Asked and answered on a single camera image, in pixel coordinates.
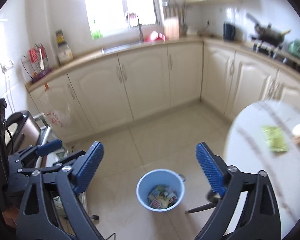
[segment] trash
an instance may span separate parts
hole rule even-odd
[[[148,195],[149,206],[155,209],[166,209],[178,200],[175,190],[169,186],[157,185]]]
[[[296,125],[292,130],[293,141],[300,146],[300,124]]]
[[[287,152],[289,150],[280,127],[263,126],[266,144],[273,152]]]

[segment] round white table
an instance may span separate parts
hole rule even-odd
[[[282,239],[300,219],[300,147],[293,140],[292,129],[300,123],[300,111],[278,101],[260,101],[245,108],[234,120],[226,141],[224,160],[242,172],[265,170],[277,198]],[[279,126],[289,150],[274,153],[266,145],[262,126]],[[242,193],[228,227],[232,232],[245,202]]]

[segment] chair leg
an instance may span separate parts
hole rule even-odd
[[[215,208],[216,206],[217,206],[217,204],[215,204],[215,203],[208,203],[208,204],[203,205],[201,207],[190,209],[190,210],[186,211],[185,214],[196,213],[196,212],[208,210],[208,209],[211,209],[211,208]]]

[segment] light blue bucket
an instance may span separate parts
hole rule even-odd
[[[153,170],[145,174],[138,182],[137,185],[137,198],[141,205],[146,209],[154,212],[165,212],[171,210],[179,205],[182,201],[183,196],[185,195],[185,185],[183,182],[186,181],[186,178],[183,175],[178,175],[174,171],[166,169]],[[177,194],[178,201],[172,207],[166,209],[154,209],[149,207],[148,195],[151,193],[151,190],[157,185],[166,185],[175,190]]]

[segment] cabinet door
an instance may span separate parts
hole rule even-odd
[[[229,99],[234,62],[234,50],[215,46],[204,46],[202,99],[222,115]]]
[[[135,120],[171,106],[166,46],[119,55],[119,62]]]
[[[234,120],[250,104],[268,99],[277,72],[278,69],[275,67],[236,53],[226,117]]]
[[[90,64],[68,75],[95,132],[132,121],[117,56]]]
[[[200,98],[202,43],[168,45],[171,106]]]
[[[58,138],[70,142],[93,134],[68,75],[52,80],[48,87],[45,90],[45,86],[41,86],[30,94],[39,111],[48,116]]]
[[[277,80],[279,86],[275,99],[300,110],[300,82],[282,70],[279,71]]]

